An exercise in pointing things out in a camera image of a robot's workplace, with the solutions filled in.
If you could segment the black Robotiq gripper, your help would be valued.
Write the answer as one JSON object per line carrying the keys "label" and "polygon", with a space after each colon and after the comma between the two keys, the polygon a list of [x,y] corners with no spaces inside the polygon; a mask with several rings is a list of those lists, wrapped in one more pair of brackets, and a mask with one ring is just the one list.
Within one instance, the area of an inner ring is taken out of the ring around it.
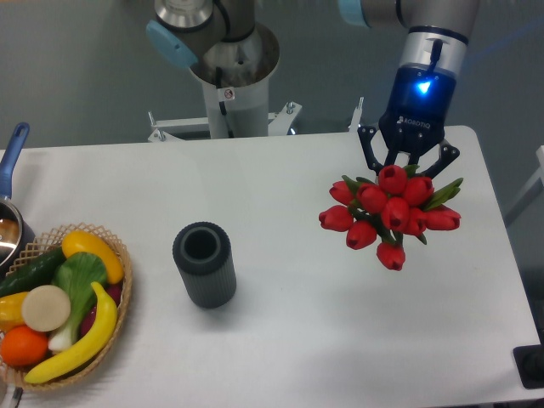
{"label": "black Robotiq gripper", "polygon": [[[435,178],[460,156],[459,149],[444,139],[444,126],[467,48],[468,38],[456,31],[431,25],[409,30],[379,128],[365,125],[357,130],[371,171],[379,174],[399,153],[416,164],[438,145],[437,161],[423,172]],[[380,157],[374,149],[378,141]]]}

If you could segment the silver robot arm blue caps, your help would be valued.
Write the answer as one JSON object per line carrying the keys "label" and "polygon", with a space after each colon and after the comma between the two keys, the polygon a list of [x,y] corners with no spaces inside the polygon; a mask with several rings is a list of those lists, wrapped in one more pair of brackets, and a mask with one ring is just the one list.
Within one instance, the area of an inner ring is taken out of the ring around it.
{"label": "silver robot arm blue caps", "polygon": [[317,1],[304,11],[264,17],[261,1],[157,1],[145,32],[171,65],[187,70],[204,94],[211,135],[267,136],[269,80],[298,67],[326,86],[348,74],[385,102],[367,126],[352,122],[372,171],[405,154],[416,164],[431,150],[434,177],[459,155],[445,118],[468,49],[476,1]]}

